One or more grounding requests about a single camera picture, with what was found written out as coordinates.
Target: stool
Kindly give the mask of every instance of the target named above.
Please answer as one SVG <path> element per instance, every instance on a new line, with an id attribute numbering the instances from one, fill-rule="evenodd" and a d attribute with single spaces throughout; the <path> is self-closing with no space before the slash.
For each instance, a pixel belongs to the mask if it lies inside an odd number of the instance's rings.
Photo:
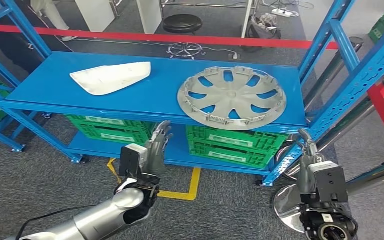
<path id="1" fill-rule="evenodd" d="M 162 28 L 172 34 L 193 34 L 203 26 L 203 21 L 190 14 L 178 14 L 169 16 L 162 22 Z M 167 53 L 170 54 L 170 58 L 191 58 L 195 59 L 195 55 L 206 53 L 203 47 L 197 43 L 190 42 L 178 42 L 168 47 Z"/>

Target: power strip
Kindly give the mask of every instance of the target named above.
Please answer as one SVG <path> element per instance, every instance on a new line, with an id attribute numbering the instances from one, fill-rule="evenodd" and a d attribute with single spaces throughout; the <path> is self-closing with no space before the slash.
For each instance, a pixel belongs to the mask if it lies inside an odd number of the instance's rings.
<path id="1" fill-rule="evenodd" d="M 287 11 L 287 10 L 285 10 L 285 9 L 279 9 L 279 8 L 273 9 L 273 10 L 271 11 L 271 13 L 272 13 L 272 14 L 275 14 L 275 15 L 282 16 L 282 17 L 287 17 L 287 18 L 289 18 L 290 16 L 293 15 L 292 12 Z"/>

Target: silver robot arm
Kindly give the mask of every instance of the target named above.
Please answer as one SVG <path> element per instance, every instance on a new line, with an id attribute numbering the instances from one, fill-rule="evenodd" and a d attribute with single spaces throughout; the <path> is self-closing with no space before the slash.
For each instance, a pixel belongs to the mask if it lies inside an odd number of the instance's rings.
<path id="1" fill-rule="evenodd" d="M 300 217 L 310 240 L 352 240 L 358 224 L 342 204 L 348 203 L 344 169 L 319 153 L 310 134 L 299 130 L 302 148 L 297 186 Z"/>
<path id="2" fill-rule="evenodd" d="M 114 196 L 71 220 L 43 232 L 7 240 L 105 240 L 144 222 L 157 200 L 160 174 L 164 169 L 164 150 L 172 134 L 170 121 L 155 129 L 146 147 L 130 144 L 121 149 L 119 174 L 126 177 Z"/>

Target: blue metal shelf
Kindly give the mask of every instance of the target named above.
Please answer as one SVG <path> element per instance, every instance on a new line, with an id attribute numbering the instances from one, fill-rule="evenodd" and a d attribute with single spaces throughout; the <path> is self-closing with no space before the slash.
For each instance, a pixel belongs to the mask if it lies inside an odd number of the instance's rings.
<path id="1" fill-rule="evenodd" d="M 151 62 L 151 75 L 123 90 L 95 96 L 83 90 L 70 73 L 89 68 Z M 179 107 L 177 93 L 185 80 L 210 67 L 235 67 L 236 62 L 197 61 L 159 57 L 53 52 L 2 105 L 11 109 L 77 114 L 103 118 L 200 125 Z M 287 96 L 286 109 L 261 132 L 297 133 L 307 128 L 298 70 L 292 66 L 240 63 L 277 78 Z"/>
<path id="2" fill-rule="evenodd" d="M 176 96 L 181 84 L 188 77 L 209 67 L 244 66 L 267 72 L 277 78 L 287 96 L 283 115 L 273 123 L 257 128 L 256 131 L 296 134 L 299 128 L 305 128 L 316 141 L 384 74 L 384 34 L 360 61 L 341 27 L 341 22 L 353 3 L 354 0 L 335 0 L 332 3 L 310 49 L 297 68 L 222 61 L 51 52 L 14 1 L 0 0 L 3 7 L 0 17 L 7 14 L 44 58 L 43 64 L 22 84 L 0 64 L 0 74 L 15 86 L 14 92 L 6 99 L 0 96 L 0 108 L 60 150 L 74 163 L 79 163 L 83 154 L 118 157 L 121 144 L 88 139 L 78 133 L 71 144 L 66 146 L 22 110 L 151 122 L 171 120 L 179 125 L 199 125 L 186 116 L 178 105 Z M 321 109 L 308 113 L 314 118 L 307 123 L 301 87 L 332 37 L 338 42 L 339 52 L 349 76 Z M 150 77 L 104 96 L 86 93 L 69 76 L 70 73 L 93 67 L 143 61 L 151 62 Z M 302 153 L 295 143 L 283 159 L 279 162 L 271 161 L 269 169 L 246 168 L 233 163 L 190 156 L 184 127 L 179 125 L 174 128 L 177 138 L 168 145 L 168 164 L 264 175 L 263 185 L 272 186 L 280 174 Z"/>
<path id="3" fill-rule="evenodd" d="M 234 163 L 218 161 L 211 158 L 192 156 L 189 154 L 188 140 L 185 125 L 173 124 L 173 139 L 165 151 L 165 163 L 186 167 L 201 167 L 206 169 L 239 172 L 245 174 L 269 175 L 270 171 L 261 168 L 246 167 Z M 122 143 L 90 139 L 78 132 L 68 145 L 68 151 L 73 154 L 119 158 Z"/>

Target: black stool seat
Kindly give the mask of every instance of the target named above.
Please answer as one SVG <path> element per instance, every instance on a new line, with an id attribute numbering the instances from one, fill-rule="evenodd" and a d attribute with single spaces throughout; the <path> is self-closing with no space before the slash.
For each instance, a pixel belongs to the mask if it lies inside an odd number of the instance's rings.
<path id="1" fill-rule="evenodd" d="M 172 34 L 191 34 L 203 26 L 201 18 L 190 14 L 169 16 L 162 22 L 162 28 Z"/>

